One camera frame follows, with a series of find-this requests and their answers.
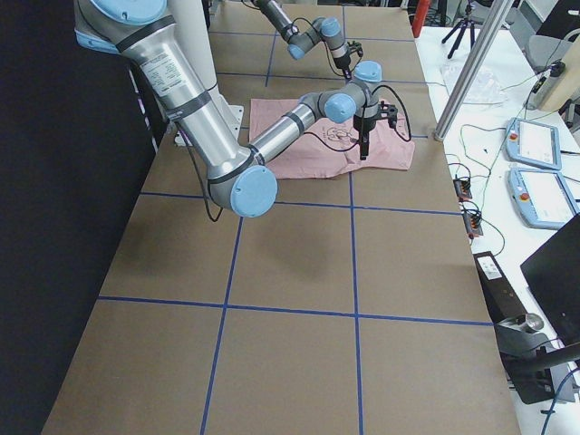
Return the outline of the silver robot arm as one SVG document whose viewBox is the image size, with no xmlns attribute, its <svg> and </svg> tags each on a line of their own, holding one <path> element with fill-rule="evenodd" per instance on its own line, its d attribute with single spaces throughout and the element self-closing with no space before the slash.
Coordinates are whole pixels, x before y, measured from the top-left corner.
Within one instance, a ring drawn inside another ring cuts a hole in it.
<svg viewBox="0 0 580 435">
<path fill-rule="evenodd" d="M 313 21 L 298 17 L 292 20 L 276 1 L 252 1 L 251 4 L 277 30 L 293 59 L 300 60 L 318 44 L 323 44 L 331 70 L 347 82 L 352 79 L 352 55 L 355 53 L 362 59 L 362 45 L 346 41 L 343 28 L 335 17 L 317 17 Z"/>
<path fill-rule="evenodd" d="M 397 122 L 394 106 L 380 101 L 382 68 L 374 61 L 351 64 L 358 44 L 347 43 L 333 17 L 319 17 L 300 32 L 275 1 L 254 5 L 288 44 L 295 59 L 324 43 L 346 84 L 339 90 L 310 92 L 255 140 L 242 146 L 216 99 L 214 78 L 205 81 L 197 68 L 212 70 L 208 28 L 203 12 L 190 12 L 178 1 L 76 1 L 75 33 L 80 46 L 123 56 L 144 73 L 160 106 L 181 133 L 190 154 L 206 164 L 201 181 L 206 201 L 255 218 L 274 204 L 277 182 L 266 167 L 322 118 L 353 120 L 361 159 L 369 154 L 369 136 L 377 121 Z"/>
</svg>

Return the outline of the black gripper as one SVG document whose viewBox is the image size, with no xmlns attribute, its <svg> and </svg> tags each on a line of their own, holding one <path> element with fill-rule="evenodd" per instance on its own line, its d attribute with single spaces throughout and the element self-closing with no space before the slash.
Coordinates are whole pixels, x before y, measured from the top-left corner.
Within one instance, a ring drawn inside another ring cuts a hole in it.
<svg viewBox="0 0 580 435">
<path fill-rule="evenodd" d="M 361 43 L 356 41 L 345 41 L 338 48 L 333 49 L 334 65 L 342 72 L 346 84 L 352 80 L 352 54 L 355 54 L 358 57 L 358 60 L 355 62 L 355 65 L 357 65 L 363 58 L 363 46 Z"/>
<path fill-rule="evenodd" d="M 389 128 L 394 130 L 398 122 L 398 109 L 395 105 L 379 101 L 369 107 L 363 107 L 360 114 L 353 116 L 353 127 L 359 133 L 360 160 L 367 160 L 370 147 L 370 132 L 378 121 L 387 121 Z"/>
</svg>

